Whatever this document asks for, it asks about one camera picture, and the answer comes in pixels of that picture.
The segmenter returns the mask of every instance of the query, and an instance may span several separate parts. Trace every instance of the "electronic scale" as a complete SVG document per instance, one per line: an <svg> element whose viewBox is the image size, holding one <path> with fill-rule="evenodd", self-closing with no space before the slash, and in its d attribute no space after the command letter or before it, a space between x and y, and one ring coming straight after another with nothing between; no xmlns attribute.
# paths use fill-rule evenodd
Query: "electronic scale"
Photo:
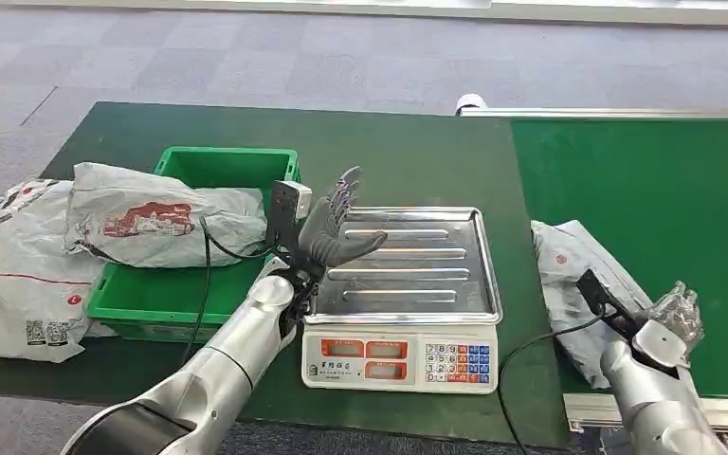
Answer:
<svg viewBox="0 0 728 455"><path fill-rule="evenodd" d="M328 270L302 336L308 387L490 393L501 301L474 208L353 208L339 235L386 231L375 252Z"/></svg>

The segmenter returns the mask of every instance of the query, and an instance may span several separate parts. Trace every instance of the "black wire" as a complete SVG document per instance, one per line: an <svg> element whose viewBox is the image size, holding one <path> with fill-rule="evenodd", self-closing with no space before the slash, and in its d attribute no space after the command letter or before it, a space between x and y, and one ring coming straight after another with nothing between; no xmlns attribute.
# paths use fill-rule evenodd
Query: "black wire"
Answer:
<svg viewBox="0 0 728 455"><path fill-rule="evenodd" d="M183 358L180 359L180 366L185 365L189 359L193 342L196 340L196 334L199 333L199 326L202 324L202 317L205 315L205 305L208 304L208 293L210 291L210 242L208 241L208 230L203 227L202 232L205 238L205 291L202 294L202 302L199 304L199 310L196 313L196 321L193 324L191 338L189 338L186 350L183 352Z"/></svg>
<svg viewBox="0 0 728 455"><path fill-rule="evenodd" d="M260 253L255 253L250 256L236 254L236 253L230 251L229 249L225 248L221 244L219 244L219 242L213 238L213 235L211 235L210 231L208 230L208 223L205 221L204 216L199 217L199 225L202 227L202 236L205 238L205 291L202 294L202 302L200 302L200 304L199 304L199 310L197 310L196 321L193 324L193 330L191 331L191 337L189 338L189 342L186 345L186 350L183 352L183 357L182 357L182 359L180 359L180 366L185 365L189 359L189 356L191 355L191 349L193 348L193 343L196 341L196 336L199 333L199 326L202 325L202 317L205 315L205 306L208 304L208 294L210 291L210 244L213 243L223 253L225 253L228 256L231 256L233 258L236 258L239 261L243 261L245 259L262 258L263 256L266 256L267 254L271 253L272 250L274 249L274 246L271 246L271 247L267 248L265 251L262 251Z"/></svg>
<svg viewBox="0 0 728 455"><path fill-rule="evenodd" d="M227 254L230 257L238 259L239 261L243 261L244 259L262 258L263 256L266 256L267 254L271 253L272 250L275 248L274 246L270 246L269 248L265 249L264 251L261 251L260 253L254 253L249 256L245 256L245 255L239 254L239 253L234 253L234 252L230 251L229 249L225 248L224 246L222 246L222 244L220 244L219 241L213 237L213 234L211 234L210 231L208 230L208 222L205 221L204 216L199 217L199 225L202 227L202 232L206 235L206 240L205 240L206 242L208 241L208 239L210 239L210 242L212 244L214 244L217 248L219 248L219 250L221 250L223 253Z"/></svg>
<svg viewBox="0 0 728 455"><path fill-rule="evenodd" d="M503 418L506 419L506 425L509 427L509 432L512 433L512 437L515 438L515 442L518 443L520 451L522 451L524 455L529 455L529 450L526 448L526 446L523 444L523 442L520 440L520 437L518 436L518 431L515 429L515 425L512 423L512 418L509 416L509 409L506 408L506 404L503 402L503 391L501 390L501 384L503 383L503 373L506 372L506 367L509 366L509 361L512 360L512 357L514 357L517 353L537 343L538 341L553 337L559 337L560 335L569 334L571 332L576 332L590 327L591 325L601 320L601 318L604 317L606 311L607 309L604 305L602 305L601 313L599 313L599 315L595 318L585 322L584 324L577 325L569 329L560 330L559 332L551 332L550 334L540 335L539 337L534 337L531 340L526 341L524 344L521 344L511 353L509 353L509 355L503 360L503 363L500 365L498 372L498 399L500 400L500 410L503 412Z"/></svg>

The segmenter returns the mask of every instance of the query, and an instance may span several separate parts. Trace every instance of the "table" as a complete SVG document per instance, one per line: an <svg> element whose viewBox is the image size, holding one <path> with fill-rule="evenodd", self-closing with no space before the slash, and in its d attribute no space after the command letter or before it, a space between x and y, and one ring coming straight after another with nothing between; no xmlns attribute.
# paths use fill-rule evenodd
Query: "table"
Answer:
<svg viewBox="0 0 728 455"><path fill-rule="evenodd" d="M173 145L294 149L303 183L320 192L340 172L360 165L365 174L359 204L365 206L478 207L504 309L500 353L548 331L506 121L99 102L41 177L70 179L72 166L86 160L151 171ZM83 354L60 365L0 359L0 394L117 403L175 370L182 351L181 345L121 339L84 345ZM539 343L513 361L506 401L527 444L563 447L570 437L552 346ZM495 394L307 389L299 364L299 343L293 343L272 364L241 417L512 441Z"/></svg>
<svg viewBox="0 0 728 455"><path fill-rule="evenodd" d="M692 373L711 424L728 427L728 111L464 115L510 120L533 219L581 221L654 299L676 280L698 290L706 337ZM593 392L566 361L560 377L575 403ZM614 409L599 398L582 402Z"/></svg>

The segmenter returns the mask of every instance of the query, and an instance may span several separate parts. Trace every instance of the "red printed logo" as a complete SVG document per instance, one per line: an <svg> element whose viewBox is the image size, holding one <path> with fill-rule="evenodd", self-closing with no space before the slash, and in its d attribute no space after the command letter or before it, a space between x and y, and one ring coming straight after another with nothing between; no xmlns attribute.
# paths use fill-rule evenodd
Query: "red printed logo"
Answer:
<svg viewBox="0 0 728 455"><path fill-rule="evenodd" d="M108 237L131 237L145 233L185 235L194 228L189 215L191 206L188 204L150 202L127 210L120 218L106 219L103 233Z"/></svg>

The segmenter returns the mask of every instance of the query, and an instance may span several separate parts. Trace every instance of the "qr code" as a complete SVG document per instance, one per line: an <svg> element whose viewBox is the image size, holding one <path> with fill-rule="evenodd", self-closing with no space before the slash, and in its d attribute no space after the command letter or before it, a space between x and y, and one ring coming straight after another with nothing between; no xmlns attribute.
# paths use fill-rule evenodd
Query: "qr code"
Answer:
<svg viewBox="0 0 728 455"><path fill-rule="evenodd" d="M41 319L27 321L27 344L29 346L46 344L46 336L43 333L43 321Z"/></svg>
<svg viewBox="0 0 728 455"><path fill-rule="evenodd" d="M49 346L64 346L68 344L68 322L49 321L45 327L45 334Z"/></svg>

